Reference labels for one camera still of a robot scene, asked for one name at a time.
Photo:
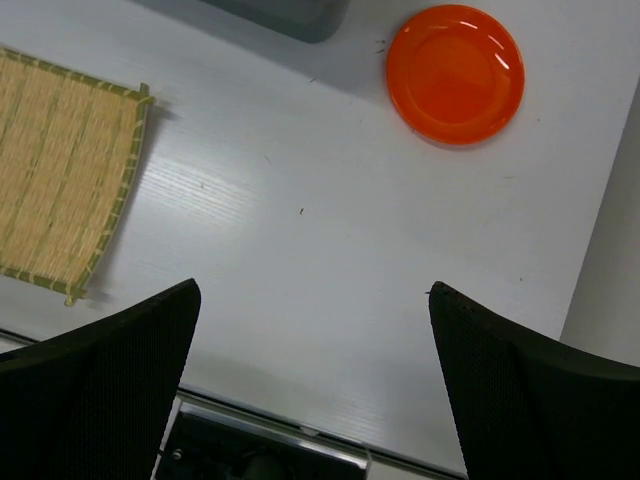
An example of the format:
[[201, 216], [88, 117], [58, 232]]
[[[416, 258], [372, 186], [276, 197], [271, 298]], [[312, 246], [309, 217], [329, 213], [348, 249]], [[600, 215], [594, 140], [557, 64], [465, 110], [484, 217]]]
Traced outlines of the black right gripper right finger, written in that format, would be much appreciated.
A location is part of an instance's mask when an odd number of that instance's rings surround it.
[[564, 345], [443, 282], [429, 313], [469, 478], [638, 478], [637, 367]]

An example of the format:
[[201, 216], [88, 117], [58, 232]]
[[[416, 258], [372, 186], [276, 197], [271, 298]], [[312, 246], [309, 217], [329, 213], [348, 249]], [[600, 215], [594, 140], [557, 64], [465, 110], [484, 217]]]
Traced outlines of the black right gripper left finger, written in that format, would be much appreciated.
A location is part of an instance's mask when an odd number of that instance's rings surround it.
[[2, 354], [2, 478], [150, 478], [200, 306], [189, 279]]

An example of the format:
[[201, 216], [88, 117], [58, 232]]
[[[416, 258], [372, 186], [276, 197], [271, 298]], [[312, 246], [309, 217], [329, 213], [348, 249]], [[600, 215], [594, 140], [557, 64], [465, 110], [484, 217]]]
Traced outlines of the orange plastic plate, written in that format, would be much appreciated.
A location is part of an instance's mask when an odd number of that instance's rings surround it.
[[386, 85], [400, 117], [416, 133], [445, 145], [481, 143], [514, 118], [525, 66], [509, 31], [465, 5], [427, 8], [389, 46]]

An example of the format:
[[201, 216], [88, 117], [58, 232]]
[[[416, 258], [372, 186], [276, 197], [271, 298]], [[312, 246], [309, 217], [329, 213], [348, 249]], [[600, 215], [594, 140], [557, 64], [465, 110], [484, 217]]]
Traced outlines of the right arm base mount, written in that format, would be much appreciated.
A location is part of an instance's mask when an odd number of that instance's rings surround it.
[[154, 479], [464, 479], [181, 386]]

